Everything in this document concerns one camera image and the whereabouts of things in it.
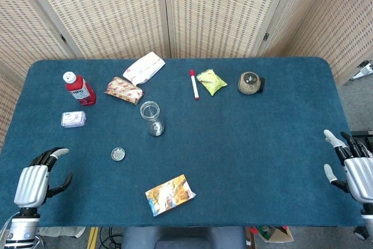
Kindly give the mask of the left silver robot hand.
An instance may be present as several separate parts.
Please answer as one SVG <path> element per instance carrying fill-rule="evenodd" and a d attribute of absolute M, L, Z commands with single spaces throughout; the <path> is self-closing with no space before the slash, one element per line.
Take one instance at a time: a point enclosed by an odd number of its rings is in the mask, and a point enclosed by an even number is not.
<path fill-rule="evenodd" d="M 35 157 L 20 175 L 14 203 L 20 208 L 39 208 L 46 199 L 65 191 L 71 184 L 73 175 L 68 175 L 64 183 L 50 188 L 50 172 L 57 160 L 69 153 L 69 149 L 56 147 Z"/>

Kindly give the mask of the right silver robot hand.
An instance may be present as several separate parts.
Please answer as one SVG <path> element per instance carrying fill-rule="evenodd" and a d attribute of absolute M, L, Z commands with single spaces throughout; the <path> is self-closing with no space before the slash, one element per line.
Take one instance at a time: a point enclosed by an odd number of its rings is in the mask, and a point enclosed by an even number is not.
<path fill-rule="evenodd" d="M 330 165 L 323 166 L 328 181 L 341 189 L 357 202 L 372 203 L 372 153 L 357 138 L 342 132 L 342 141 L 334 136 L 328 129 L 323 131 L 325 139 L 329 142 L 340 161 L 345 173 L 345 181 L 339 180 L 333 173 Z"/>

